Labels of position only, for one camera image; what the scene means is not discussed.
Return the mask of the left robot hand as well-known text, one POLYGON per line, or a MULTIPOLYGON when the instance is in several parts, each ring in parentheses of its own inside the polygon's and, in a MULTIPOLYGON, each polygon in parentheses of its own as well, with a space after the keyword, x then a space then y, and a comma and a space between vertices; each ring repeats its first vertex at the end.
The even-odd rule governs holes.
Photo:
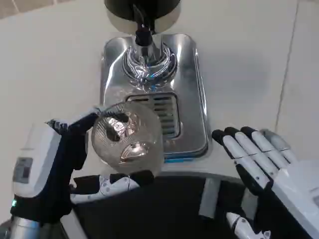
POLYGON ((31 129, 13 170, 13 217, 53 224, 76 204, 100 201, 153 183, 153 174, 143 170, 109 178, 77 177, 76 187, 70 187, 73 171, 80 170, 87 158, 87 133, 103 112, 102 107, 94 107, 72 123, 52 119, 31 129))

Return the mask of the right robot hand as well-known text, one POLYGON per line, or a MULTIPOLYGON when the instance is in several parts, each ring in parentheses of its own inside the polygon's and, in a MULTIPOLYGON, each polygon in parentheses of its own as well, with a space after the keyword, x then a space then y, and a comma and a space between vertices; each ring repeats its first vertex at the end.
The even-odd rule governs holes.
POLYGON ((319 162, 299 160, 278 134, 249 126, 212 132, 257 197, 256 215, 228 212, 239 239, 316 239, 319 236, 319 162))

